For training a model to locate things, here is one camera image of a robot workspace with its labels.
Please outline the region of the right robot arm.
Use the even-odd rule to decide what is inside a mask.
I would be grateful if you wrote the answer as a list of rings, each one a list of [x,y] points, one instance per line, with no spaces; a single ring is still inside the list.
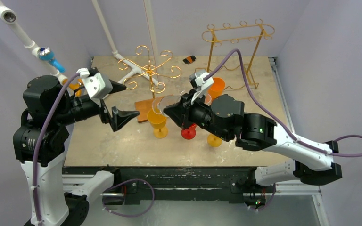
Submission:
[[[317,143],[297,135],[289,135],[273,119],[258,113],[246,113],[244,103],[229,95],[215,98],[210,105],[203,98],[192,100],[184,94],[163,108],[180,128],[196,124],[223,141],[234,141],[247,151],[277,153],[287,161],[267,167],[257,167],[246,178],[246,186],[256,192],[263,186],[299,180],[304,184],[323,186],[341,179],[341,166],[334,162],[337,143]]]

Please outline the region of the red goblet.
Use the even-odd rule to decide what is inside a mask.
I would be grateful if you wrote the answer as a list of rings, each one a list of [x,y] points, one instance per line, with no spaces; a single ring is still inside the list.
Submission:
[[[192,126],[190,126],[187,129],[182,129],[181,130],[181,136],[186,139],[186,140],[191,140],[196,136],[196,124],[193,124]]]

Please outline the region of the white PVC pipe assembly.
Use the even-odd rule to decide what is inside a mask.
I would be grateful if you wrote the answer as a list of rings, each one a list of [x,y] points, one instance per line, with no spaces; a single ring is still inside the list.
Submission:
[[[132,63],[130,60],[125,59],[121,54],[118,53],[118,50],[114,44],[113,38],[108,29],[98,2],[96,0],[93,0],[92,4],[95,8],[95,11],[105,32],[109,45],[112,49],[113,57],[116,60],[120,61],[120,63],[124,66],[122,68],[123,70],[131,68],[131,71],[123,78],[121,78],[119,82],[121,84],[133,85],[133,87],[128,87],[128,89],[135,89],[138,84],[135,81],[130,81],[130,79],[137,78],[138,76],[148,78],[148,76],[144,75],[142,69],[138,67],[135,63]],[[45,66],[45,68],[48,69],[49,73],[55,76],[61,84],[65,84],[68,81],[68,77],[64,75],[65,68],[55,58],[53,51],[48,47],[38,46],[36,42],[33,41],[23,30],[23,28],[17,23],[16,13],[12,9],[5,6],[2,1],[0,1],[0,20],[3,21],[13,31],[13,33],[22,42],[23,46],[35,58],[37,58],[37,60],[41,62]]]

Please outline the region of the small orange black object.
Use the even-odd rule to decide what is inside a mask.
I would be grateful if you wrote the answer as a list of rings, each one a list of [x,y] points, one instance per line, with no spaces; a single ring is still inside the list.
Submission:
[[[194,55],[188,56],[182,60],[185,64],[191,64],[196,61],[196,57]]]

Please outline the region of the gold scroll wine glass rack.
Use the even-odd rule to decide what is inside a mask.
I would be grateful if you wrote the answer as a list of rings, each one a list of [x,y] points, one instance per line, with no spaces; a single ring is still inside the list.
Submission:
[[[138,123],[144,123],[148,121],[148,111],[152,109],[151,104],[156,98],[157,94],[161,94],[165,91],[165,83],[159,81],[159,78],[169,78],[176,79],[182,75],[182,70],[176,65],[170,67],[171,75],[163,75],[158,72],[158,69],[164,66],[173,58],[173,52],[170,50],[163,50],[160,53],[161,57],[165,57],[165,61],[162,63],[152,63],[151,61],[151,51],[146,45],[139,45],[135,49],[135,54],[140,56],[143,53],[147,53],[148,61],[145,65],[139,65],[136,62],[120,56],[115,56],[118,60],[117,67],[119,70],[126,70],[131,68],[135,72],[134,75],[126,75],[120,79],[120,83],[126,85],[128,90],[133,90],[138,87],[138,83],[135,80],[136,78],[142,77],[149,81],[149,91],[152,95],[151,99],[141,100],[134,103],[135,109],[140,112],[140,115],[137,117]]]

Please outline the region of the yellow goblet right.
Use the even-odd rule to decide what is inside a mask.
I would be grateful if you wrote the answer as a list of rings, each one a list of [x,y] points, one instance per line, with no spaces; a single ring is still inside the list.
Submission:
[[[214,134],[210,133],[207,137],[207,143],[211,147],[219,147],[222,144],[222,140],[220,138],[218,138],[217,136],[215,136]]]

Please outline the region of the clear wine glass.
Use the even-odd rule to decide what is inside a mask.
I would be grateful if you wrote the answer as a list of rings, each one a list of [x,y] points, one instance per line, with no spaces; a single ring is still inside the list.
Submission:
[[[168,115],[164,113],[164,109],[170,105],[179,102],[180,98],[180,95],[167,95],[163,97],[157,97],[152,101],[152,111],[155,114],[161,114],[165,117],[168,117]]]
[[[207,93],[205,94],[204,104],[210,106],[212,103],[212,97]]]

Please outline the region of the yellow goblet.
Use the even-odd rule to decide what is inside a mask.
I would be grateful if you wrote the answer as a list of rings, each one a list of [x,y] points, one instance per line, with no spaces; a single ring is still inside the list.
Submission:
[[[168,129],[166,127],[166,117],[162,114],[157,114],[153,109],[150,109],[147,114],[148,122],[153,128],[153,134],[156,138],[162,139],[165,138],[168,134]]]
[[[219,147],[222,144],[222,140],[220,138],[218,138],[217,136],[215,136],[214,134],[210,133],[207,137],[207,143],[211,147]]]

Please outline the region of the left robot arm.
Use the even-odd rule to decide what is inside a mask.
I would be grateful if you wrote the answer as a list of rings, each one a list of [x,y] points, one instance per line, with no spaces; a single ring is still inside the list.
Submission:
[[[119,131],[139,115],[138,111],[108,109],[103,101],[108,94],[126,90],[125,85],[103,76],[97,68],[81,68],[76,76],[86,90],[80,97],[69,95],[69,82],[61,84],[52,75],[31,80],[23,93],[27,107],[13,135],[13,145],[32,201],[29,226],[79,226],[87,218],[90,205],[104,191],[115,193],[122,186],[120,170],[104,166],[80,187],[64,190],[67,126],[99,116],[103,124]]]

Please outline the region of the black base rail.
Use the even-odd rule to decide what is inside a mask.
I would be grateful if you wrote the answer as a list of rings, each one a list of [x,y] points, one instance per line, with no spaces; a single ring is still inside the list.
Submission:
[[[263,206],[275,185],[253,182],[254,167],[64,167],[68,188],[86,182],[101,170],[115,174],[114,184],[101,195],[106,205],[138,205],[141,201],[227,201]]]

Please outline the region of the yellow goblet left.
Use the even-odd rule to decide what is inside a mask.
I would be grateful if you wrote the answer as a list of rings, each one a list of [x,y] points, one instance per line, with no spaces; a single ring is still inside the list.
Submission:
[[[162,114],[157,114],[153,109],[150,109],[147,114],[148,122],[153,128],[153,134],[156,138],[162,139],[165,138],[168,134],[168,129],[166,127],[166,117]]]

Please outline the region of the orange goblet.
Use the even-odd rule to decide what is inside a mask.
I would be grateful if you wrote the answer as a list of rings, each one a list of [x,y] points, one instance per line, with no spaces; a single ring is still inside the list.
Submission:
[[[221,78],[214,77],[214,83],[209,88],[208,94],[211,96],[212,100],[223,94],[225,89],[225,81]]]

